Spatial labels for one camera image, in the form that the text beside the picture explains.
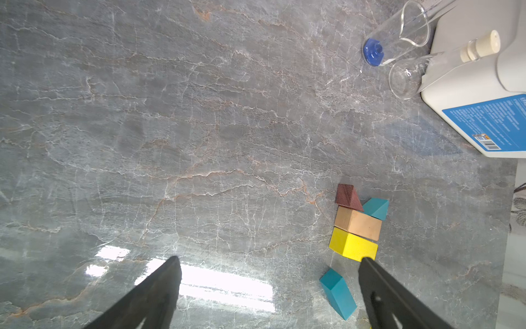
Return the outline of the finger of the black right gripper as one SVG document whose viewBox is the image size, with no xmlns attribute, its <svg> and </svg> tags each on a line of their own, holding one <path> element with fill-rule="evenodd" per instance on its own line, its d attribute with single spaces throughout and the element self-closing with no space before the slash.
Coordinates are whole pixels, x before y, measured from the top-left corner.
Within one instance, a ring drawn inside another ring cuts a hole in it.
<svg viewBox="0 0 526 329">
<path fill-rule="evenodd" d="M 373 259 L 362 259 L 358 278 L 371 328 L 451 327 Z"/>
</svg>

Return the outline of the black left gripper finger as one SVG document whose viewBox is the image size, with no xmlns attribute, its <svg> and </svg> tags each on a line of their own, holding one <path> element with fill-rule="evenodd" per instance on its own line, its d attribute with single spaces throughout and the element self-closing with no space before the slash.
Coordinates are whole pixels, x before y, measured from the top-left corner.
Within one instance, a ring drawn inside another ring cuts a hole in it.
<svg viewBox="0 0 526 329">
<path fill-rule="evenodd" d="M 169 328 L 182 282 L 179 258 L 171 256 L 87 328 Z"/>
</svg>

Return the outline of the teal rectangular block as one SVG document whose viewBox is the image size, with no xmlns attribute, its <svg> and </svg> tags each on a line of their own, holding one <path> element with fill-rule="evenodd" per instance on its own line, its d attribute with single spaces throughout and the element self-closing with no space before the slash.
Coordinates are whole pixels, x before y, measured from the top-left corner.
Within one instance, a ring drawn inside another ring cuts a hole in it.
<svg viewBox="0 0 526 329">
<path fill-rule="evenodd" d="M 345 279 L 338 272 L 329 268 L 321 277 L 320 283 L 333 309 L 344 320 L 348 320 L 357 309 L 357 304 Z"/>
</svg>

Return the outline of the yellow rectangular block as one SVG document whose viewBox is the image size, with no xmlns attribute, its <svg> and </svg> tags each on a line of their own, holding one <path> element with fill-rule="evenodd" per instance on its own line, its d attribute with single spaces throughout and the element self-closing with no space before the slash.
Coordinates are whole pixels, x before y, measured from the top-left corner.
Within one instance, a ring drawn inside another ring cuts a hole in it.
<svg viewBox="0 0 526 329">
<path fill-rule="evenodd" d="M 363 258 L 375 260 L 378 244 L 334 227 L 329 247 L 337 254 L 361 262 Z"/>
</svg>

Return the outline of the tan wooden rectangular block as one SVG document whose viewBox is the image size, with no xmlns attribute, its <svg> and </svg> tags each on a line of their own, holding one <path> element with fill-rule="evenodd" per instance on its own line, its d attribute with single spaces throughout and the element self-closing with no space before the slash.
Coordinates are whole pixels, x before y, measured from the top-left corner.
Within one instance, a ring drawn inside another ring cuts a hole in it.
<svg viewBox="0 0 526 329">
<path fill-rule="evenodd" d="M 363 212 L 339 206 L 336 212 L 335 227 L 357 236 L 378 241 L 383 221 Z"/>
</svg>

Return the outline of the teal triangle block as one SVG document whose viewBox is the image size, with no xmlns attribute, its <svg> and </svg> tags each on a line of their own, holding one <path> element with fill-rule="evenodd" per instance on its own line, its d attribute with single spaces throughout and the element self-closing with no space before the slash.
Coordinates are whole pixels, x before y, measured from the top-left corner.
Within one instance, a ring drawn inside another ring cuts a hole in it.
<svg viewBox="0 0 526 329">
<path fill-rule="evenodd" d="M 371 198 L 362 207 L 366 215 L 384 221 L 388 214 L 389 200 Z"/>
</svg>

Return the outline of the dark red triangle block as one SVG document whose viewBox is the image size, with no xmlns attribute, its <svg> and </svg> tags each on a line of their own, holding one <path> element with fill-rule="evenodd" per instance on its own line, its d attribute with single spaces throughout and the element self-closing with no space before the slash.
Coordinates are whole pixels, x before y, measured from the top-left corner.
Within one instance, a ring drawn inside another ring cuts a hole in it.
<svg viewBox="0 0 526 329">
<path fill-rule="evenodd" d="M 335 203 L 345 208 L 364 212 L 356 188 L 353 185 L 339 184 L 336 190 Z"/>
</svg>

